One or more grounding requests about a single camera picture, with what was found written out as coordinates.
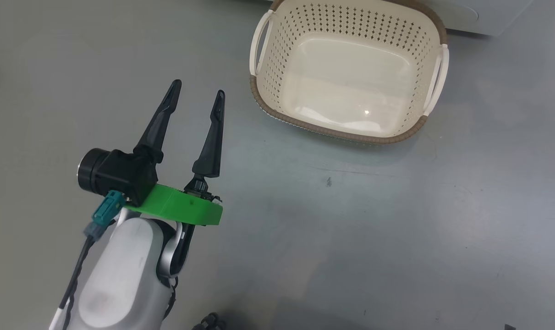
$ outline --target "plastic basket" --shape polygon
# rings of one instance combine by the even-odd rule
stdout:
[[[399,142],[436,105],[446,42],[436,13],[411,0],[276,0],[253,36],[251,90],[261,109],[292,125]]]

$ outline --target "white cable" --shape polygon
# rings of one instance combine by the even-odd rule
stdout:
[[[118,219],[116,220],[116,227],[114,227],[114,229],[118,228],[118,226],[122,225],[122,223],[125,222],[126,218],[128,218],[129,216],[129,211],[130,209],[127,209],[126,207],[123,207],[118,215]]]
[[[53,315],[53,319],[51,320],[51,324],[49,324],[48,330],[57,329],[57,324],[60,322],[61,314],[63,313],[64,309],[67,309],[67,306],[69,304],[70,304],[70,299],[67,300],[66,305],[63,307],[63,309],[57,308],[57,311],[55,311],[55,315]]]

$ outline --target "green bracket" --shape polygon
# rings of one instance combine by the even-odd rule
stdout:
[[[140,207],[130,205],[125,207],[162,219],[197,226],[217,225],[222,215],[220,205],[160,184],[154,186]]]

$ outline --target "gray table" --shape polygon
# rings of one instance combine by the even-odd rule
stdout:
[[[48,326],[100,201],[78,161],[131,150],[175,78],[160,182],[191,178],[222,88],[225,213],[195,233],[164,330],[209,311],[240,330],[555,329],[555,0],[500,37],[451,35],[424,129],[371,148],[258,108],[268,6],[0,0],[0,330]]]

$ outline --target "cable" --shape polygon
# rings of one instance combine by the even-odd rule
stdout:
[[[53,319],[51,320],[51,324],[49,324],[49,330],[55,330],[57,328],[57,323],[61,318],[61,313],[63,313],[63,309],[57,309],[55,311],[55,315],[53,315]]]
[[[165,310],[164,319],[168,317],[169,312],[173,308],[173,304],[175,303],[175,289],[177,288],[177,284],[179,284],[179,278],[176,276],[175,284],[172,286],[171,297],[169,297],[168,308]]]
[[[80,276],[80,272],[82,271],[82,264],[88,256],[88,251],[93,246],[93,244],[94,239],[91,236],[88,236],[86,238],[84,246],[82,247],[82,251],[80,251],[80,256],[78,257],[76,267],[74,267],[74,272],[71,275],[70,283],[67,285],[66,292],[61,299],[61,303],[59,304],[59,309],[61,309],[62,311],[67,304],[66,319],[63,324],[63,330],[66,330],[67,326],[70,324],[71,310],[74,307],[74,294],[76,293],[76,289],[78,287],[78,277]]]

